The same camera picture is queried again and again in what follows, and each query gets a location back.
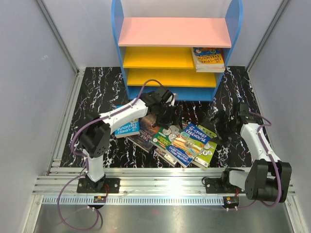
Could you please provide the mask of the blue 91-storey treehouse book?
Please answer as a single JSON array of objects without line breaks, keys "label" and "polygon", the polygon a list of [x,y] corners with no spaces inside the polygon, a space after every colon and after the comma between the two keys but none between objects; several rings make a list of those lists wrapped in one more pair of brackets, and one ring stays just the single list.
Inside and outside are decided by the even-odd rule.
[{"label": "blue 91-storey treehouse book", "polygon": [[213,137],[190,123],[165,149],[184,168],[199,155]]}]

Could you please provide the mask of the yellow 130-storey treehouse book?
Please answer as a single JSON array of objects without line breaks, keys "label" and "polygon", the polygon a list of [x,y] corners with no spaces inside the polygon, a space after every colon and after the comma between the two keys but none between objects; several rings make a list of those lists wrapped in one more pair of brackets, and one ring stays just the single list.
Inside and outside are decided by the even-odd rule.
[{"label": "yellow 130-storey treehouse book", "polygon": [[222,73],[225,62],[220,48],[193,47],[191,49],[196,72]]}]

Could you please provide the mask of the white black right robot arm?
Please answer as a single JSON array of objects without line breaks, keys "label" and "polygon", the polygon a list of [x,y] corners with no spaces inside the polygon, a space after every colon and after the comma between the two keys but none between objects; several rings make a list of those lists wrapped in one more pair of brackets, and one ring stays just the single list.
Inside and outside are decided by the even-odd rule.
[{"label": "white black right robot arm", "polygon": [[212,142],[224,144],[231,135],[238,133],[253,158],[248,172],[235,168],[225,169],[217,179],[216,187],[226,193],[239,188],[245,191],[248,199],[261,201],[269,207],[283,203],[287,198],[292,167],[281,161],[264,135],[263,129],[270,127],[271,122],[251,112],[248,104],[242,102],[235,105],[232,115],[219,111],[210,121],[214,123],[217,134]]}]

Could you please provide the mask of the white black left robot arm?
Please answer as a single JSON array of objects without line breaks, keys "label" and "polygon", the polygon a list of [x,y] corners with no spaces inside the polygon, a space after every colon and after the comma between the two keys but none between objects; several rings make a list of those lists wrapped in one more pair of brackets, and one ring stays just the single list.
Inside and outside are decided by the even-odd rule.
[{"label": "white black left robot arm", "polygon": [[156,91],[143,93],[126,105],[113,111],[100,114],[83,127],[79,135],[83,157],[86,161],[84,181],[92,192],[99,193],[104,188],[106,175],[104,172],[104,154],[109,147],[109,139],[116,129],[137,118],[147,115],[155,116],[155,126],[168,128],[179,123],[174,106],[176,93],[160,86]]}]

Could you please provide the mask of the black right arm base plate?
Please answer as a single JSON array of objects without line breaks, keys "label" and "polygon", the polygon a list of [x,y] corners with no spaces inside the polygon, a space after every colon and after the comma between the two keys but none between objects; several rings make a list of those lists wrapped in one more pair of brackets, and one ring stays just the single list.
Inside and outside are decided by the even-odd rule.
[{"label": "black right arm base plate", "polygon": [[207,194],[245,194],[243,189],[224,182],[221,178],[203,177],[201,182]]}]

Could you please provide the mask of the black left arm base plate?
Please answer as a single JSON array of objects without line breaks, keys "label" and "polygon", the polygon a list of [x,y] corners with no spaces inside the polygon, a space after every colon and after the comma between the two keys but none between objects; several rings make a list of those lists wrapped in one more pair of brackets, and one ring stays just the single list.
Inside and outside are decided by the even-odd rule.
[{"label": "black left arm base plate", "polygon": [[77,185],[77,193],[106,193],[118,194],[120,189],[119,178],[105,178],[98,182],[89,181],[87,178],[80,178]]}]

